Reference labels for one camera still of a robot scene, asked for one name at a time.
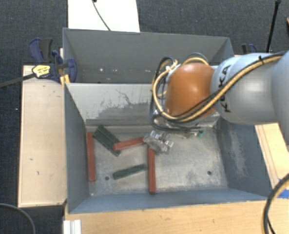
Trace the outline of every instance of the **bin floor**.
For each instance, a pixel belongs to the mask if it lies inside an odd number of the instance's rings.
[[[87,127],[93,132],[96,127]],[[142,137],[153,130],[147,127],[107,127],[120,141]],[[174,142],[169,154],[155,155],[156,191],[178,192],[227,188],[227,179],[214,129],[202,137],[182,138],[170,134]],[[148,192],[147,171],[118,180],[113,173],[139,164],[147,164],[147,146],[141,145],[121,151],[116,157],[96,139],[94,140],[96,181],[89,183],[93,196],[139,194]]]

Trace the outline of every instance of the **red wooden block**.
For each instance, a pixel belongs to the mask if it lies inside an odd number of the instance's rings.
[[[148,146],[149,193],[156,193],[155,151]]]
[[[122,141],[122,142],[114,144],[113,145],[113,150],[114,151],[121,151],[121,150],[124,150],[124,149],[127,149],[127,148],[131,148],[131,147],[134,147],[134,146],[139,146],[139,145],[142,145],[142,144],[144,144],[143,137],[134,138],[134,139],[130,139],[130,140],[127,140],[127,141]]]
[[[94,137],[91,132],[86,133],[87,157],[88,157],[88,176],[90,181],[96,180],[96,163],[94,150]]]

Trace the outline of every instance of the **dark carpet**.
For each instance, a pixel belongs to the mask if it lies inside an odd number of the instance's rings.
[[[234,52],[242,43],[266,49],[275,0],[137,0],[140,30],[230,37]],[[289,0],[282,0],[271,49],[289,49],[286,17]],[[33,61],[27,43],[51,37],[53,49],[62,46],[67,27],[67,0],[0,0],[0,82],[21,75]],[[0,89],[0,201],[15,205],[18,190],[20,84]],[[61,233],[62,208],[26,209],[39,234]],[[0,233],[32,233],[19,213],[2,209]]]

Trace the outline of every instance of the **gray bin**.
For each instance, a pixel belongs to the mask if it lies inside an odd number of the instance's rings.
[[[94,141],[96,181],[89,182],[86,132],[104,125],[121,141],[153,130],[150,83],[165,56],[204,54],[212,65],[233,56],[224,37],[63,29],[64,58],[75,58],[78,77],[65,86],[69,213],[123,211],[262,200],[270,179],[253,126],[220,119],[202,137],[171,135],[173,149],[156,155],[157,194],[147,172],[114,180],[113,172],[147,163],[146,146],[116,157]]]

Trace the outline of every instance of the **wooden plank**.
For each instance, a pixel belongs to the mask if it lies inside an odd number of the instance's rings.
[[[24,66],[23,75],[34,66]],[[66,199],[63,89],[47,79],[22,84],[18,206],[61,205]]]
[[[156,193],[156,176],[155,176],[155,151],[148,145],[148,173],[149,173],[149,193]]]
[[[90,181],[96,180],[96,163],[93,133],[86,133],[87,138],[87,158],[88,158],[88,177]]]
[[[261,234],[264,201],[142,211],[66,214],[81,219],[83,234]],[[288,201],[278,199],[271,211],[277,233],[289,234]]]
[[[289,152],[277,123],[255,126],[272,187],[289,173]]]

